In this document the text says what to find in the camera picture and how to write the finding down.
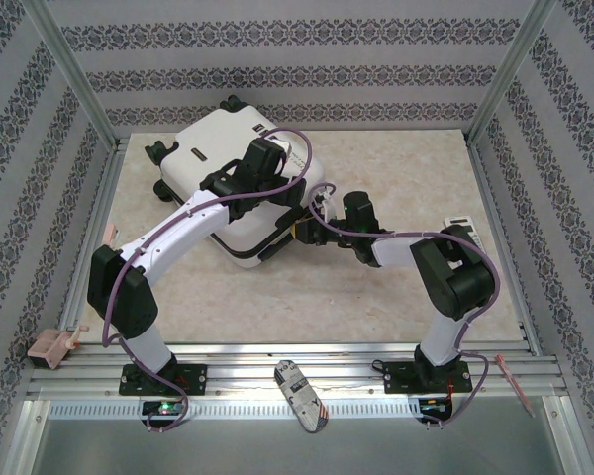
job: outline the purple cable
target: purple cable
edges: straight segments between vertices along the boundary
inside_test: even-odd
[[[163,226],[161,226],[159,229],[157,229],[143,243],[142,249],[147,249],[164,232],[166,232],[169,228],[171,228],[178,222],[184,220],[185,218],[191,217],[193,214],[198,213],[199,211],[204,210],[205,208],[209,208],[210,206],[217,205],[220,203],[227,203],[229,201],[241,200],[244,198],[265,198],[267,196],[272,196],[272,195],[276,195],[278,193],[283,193],[284,191],[289,190],[290,188],[295,186],[297,183],[299,183],[299,181],[306,175],[308,168],[310,168],[310,163],[312,162],[312,159],[313,159],[312,145],[310,144],[308,137],[306,137],[306,135],[303,132],[298,131],[296,129],[289,128],[289,127],[277,127],[275,129],[271,129],[270,131],[266,131],[265,133],[263,133],[261,135],[261,137],[265,138],[265,137],[268,137],[269,135],[275,134],[277,132],[290,132],[290,133],[296,134],[297,136],[301,137],[302,140],[304,141],[304,143],[306,144],[306,149],[307,149],[306,163],[304,164],[304,168],[295,177],[295,179],[293,179],[292,181],[288,182],[287,184],[280,186],[279,188],[275,188],[273,190],[259,191],[259,192],[255,192],[255,193],[241,193],[239,195],[232,195],[232,196],[223,196],[221,198],[216,198],[214,200],[210,200],[210,201],[207,201],[206,203],[202,203],[198,206],[195,206],[191,210],[189,210],[187,213],[182,213],[182,214],[176,216],[175,218],[172,218],[170,221],[168,221]],[[121,287],[121,282],[123,281],[126,273],[132,266],[133,262],[135,260],[137,260],[140,255],[142,255],[142,251],[138,248],[130,256],[128,261],[123,265],[123,267],[121,268],[121,271],[119,272],[119,275],[117,275],[117,278],[115,279],[115,282],[112,286],[112,290],[110,292],[110,297],[108,299],[108,305],[106,307],[106,314],[105,314],[104,321],[103,321],[103,331],[101,334],[101,344],[103,345],[104,348],[107,348],[115,339],[118,338],[119,343],[120,343],[121,347],[123,348],[123,350],[128,354],[128,356],[130,356],[130,359],[132,360],[132,362],[134,362],[145,374],[147,374],[151,378],[155,379],[156,381],[170,387],[171,389],[177,391],[181,395],[183,410],[180,413],[180,416],[178,416],[178,418],[175,421],[173,421],[171,424],[169,424],[168,426],[161,427],[157,430],[158,432],[166,432],[168,430],[172,430],[173,428],[180,426],[182,424],[183,420],[185,419],[185,416],[187,415],[187,411],[189,409],[189,401],[188,401],[187,395],[185,394],[185,392],[183,391],[182,388],[171,383],[170,381],[167,381],[164,378],[161,378],[156,373],[154,373],[149,368],[147,368],[145,365],[143,365],[137,359],[137,357],[132,353],[132,351],[128,348],[126,343],[121,338],[120,334],[115,333],[112,336],[108,335],[108,333],[110,332],[110,324],[112,321],[112,311],[114,308],[115,300],[117,299],[117,293],[119,292],[119,288]],[[151,414],[148,416],[147,426],[148,426],[148,430],[152,431],[154,429],[154,427],[149,423],[150,420],[151,420]]]
[[[486,305],[482,306],[476,312],[473,312],[466,319],[466,322],[464,323],[461,330],[457,334],[457,337],[455,338],[455,343],[453,345],[453,347],[455,348],[455,351],[457,351],[462,356],[466,356],[469,358],[478,358],[478,359],[483,360],[484,361],[484,371],[482,372],[482,376],[480,377],[475,388],[473,388],[473,391],[471,392],[469,397],[460,405],[459,408],[457,408],[457,411],[455,411],[455,414],[453,414],[446,421],[440,422],[439,424],[431,425],[431,427],[442,428],[444,426],[449,425],[450,423],[455,421],[462,414],[462,412],[468,407],[469,404],[471,404],[471,401],[473,400],[475,395],[479,392],[480,388],[482,387],[482,384],[484,383],[484,380],[486,379],[486,376],[488,375],[488,369],[489,369],[488,358],[486,358],[486,356],[483,356],[481,354],[469,353],[469,352],[462,351],[460,349],[460,344],[462,343],[464,334],[470,327],[471,322],[473,322],[473,320],[475,320],[477,317],[479,317],[484,312],[486,312],[488,309],[490,309],[491,306],[497,300],[497,297],[499,296],[500,279],[499,279],[499,273],[497,272],[497,268],[495,267],[495,264],[493,264],[493,261],[488,257],[488,255],[486,255],[484,252],[482,252],[475,244],[471,244],[470,242],[462,239],[461,237],[446,235],[444,233],[436,233],[436,232],[428,232],[428,231],[407,232],[407,233],[355,233],[352,231],[344,231],[344,230],[340,230],[339,228],[335,228],[334,226],[326,223],[326,221],[321,216],[319,216],[319,214],[317,213],[317,210],[315,209],[315,205],[314,205],[314,203],[315,203],[314,200],[315,200],[315,195],[316,195],[317,190],[319,190],[321,188],[326,188],[326,187],[332,187],[333,188],[332,193],[334,193],[335,190],[337,189],[337,187],[333,183],[326,183],[326,182],[319,183],[319,184],[313,186],[313,188],[310,190],[310,193],[308,194],[308,208],[310,209],[310,213],[313,215],[313,217],[324,228],[327,228],[328,230],[332,231],[333,233],[337,233],[341,236],[349,236],[349,237],[353,237],[353,238],[443,238],[443,239],[448,239],[448,240],[452,240],[453,242],[457,242],[458,244],[475,252],[477,255],[480,256],[480,258],[482,259],[482,261],[484,262],[486,267],[490,270],[491,275],[493,276],[493,281],[495,282],[495,291],[491,295],[490,299],[488,299],[488,302],[486,303]]]

